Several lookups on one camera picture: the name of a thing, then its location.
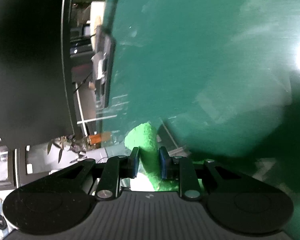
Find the green cleaning cloth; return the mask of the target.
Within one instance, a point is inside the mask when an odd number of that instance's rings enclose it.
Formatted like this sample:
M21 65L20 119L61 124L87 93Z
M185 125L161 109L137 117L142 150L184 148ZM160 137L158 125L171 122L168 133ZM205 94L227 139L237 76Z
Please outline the green cleaning cloth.
M176 164L174 179L162 179L159 159L157 130L146 122L133 128L125 137L125 147L132 150L139 147L139 156L155 191L179 191L189 199L198 199L202 195L202 187L193 169L193 162L186 155L171 156Z

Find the orange jar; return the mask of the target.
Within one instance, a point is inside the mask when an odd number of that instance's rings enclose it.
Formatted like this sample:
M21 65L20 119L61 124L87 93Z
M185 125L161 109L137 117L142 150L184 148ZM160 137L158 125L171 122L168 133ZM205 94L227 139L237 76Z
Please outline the orange jar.
M90 145L100 144L102 142L109 141L110 139L111 139L110 132L103 132L103 133L98 133L95 135L88 136L88 142Z

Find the potted plant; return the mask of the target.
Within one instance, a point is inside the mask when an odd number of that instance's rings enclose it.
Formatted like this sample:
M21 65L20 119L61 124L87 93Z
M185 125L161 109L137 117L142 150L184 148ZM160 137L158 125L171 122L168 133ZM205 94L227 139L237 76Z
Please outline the potted plant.
M65 151L74 153L77 156L75 161L87 157L87 148L83 139L76 139L74 135L51 139L47 145L47 155L50 154L53 147L58 150L58 163L61 162L63 152Z

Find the grey notepad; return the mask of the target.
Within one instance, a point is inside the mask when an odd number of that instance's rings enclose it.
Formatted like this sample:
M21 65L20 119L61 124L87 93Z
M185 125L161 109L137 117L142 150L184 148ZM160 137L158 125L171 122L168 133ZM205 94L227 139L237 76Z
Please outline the grey notepad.
M95 80L100 80L104 77L104 61L106 59L106 53L99 51L92 58L93 74Z

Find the black curved monitor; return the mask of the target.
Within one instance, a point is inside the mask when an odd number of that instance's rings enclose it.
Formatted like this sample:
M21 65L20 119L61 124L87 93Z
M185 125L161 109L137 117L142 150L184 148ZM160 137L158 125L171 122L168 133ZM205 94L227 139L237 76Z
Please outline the black curved monitor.
M78 132L72 0L0 0L0 138L9 149Z

